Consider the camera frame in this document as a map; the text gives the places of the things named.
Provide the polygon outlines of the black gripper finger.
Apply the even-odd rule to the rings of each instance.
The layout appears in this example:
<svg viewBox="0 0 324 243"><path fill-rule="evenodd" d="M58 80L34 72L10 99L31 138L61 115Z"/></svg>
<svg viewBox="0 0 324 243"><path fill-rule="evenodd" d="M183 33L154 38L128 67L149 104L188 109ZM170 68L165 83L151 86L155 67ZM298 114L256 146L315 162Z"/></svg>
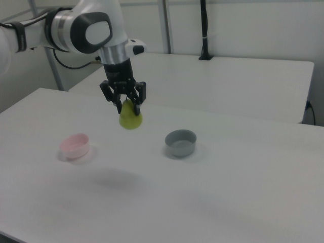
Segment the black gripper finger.
<svg viewBox="0 0 324 243"><path fill-rule="evenodd" d="M109 81L105 80L100 84L100 89L106 100L108 102L112 102L113 105L116 106L118 114L120 114L122 110L122 102L120 100L120 93L118 92L117 88L112 88Z"/></svg>
<svg viewBox="0 0 324 243"><path fill-rule="evenodd" d="M140 106L146 99L146 82L134 82L128 90L127 97L133 105L135 115L140 115Z"/></svg>

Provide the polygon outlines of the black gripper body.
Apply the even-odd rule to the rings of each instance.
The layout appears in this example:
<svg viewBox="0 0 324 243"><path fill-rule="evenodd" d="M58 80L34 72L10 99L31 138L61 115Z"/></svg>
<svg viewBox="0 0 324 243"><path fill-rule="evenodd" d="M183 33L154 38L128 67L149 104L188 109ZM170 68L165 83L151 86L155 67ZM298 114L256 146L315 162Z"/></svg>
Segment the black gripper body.
<svg viewBox="0 0 324 243"><path fill-rule="evenodd" d="M112 88L117 88L120 94L127 94L135 82L130 59L119 64L104 64L107 80Z"/></svg>

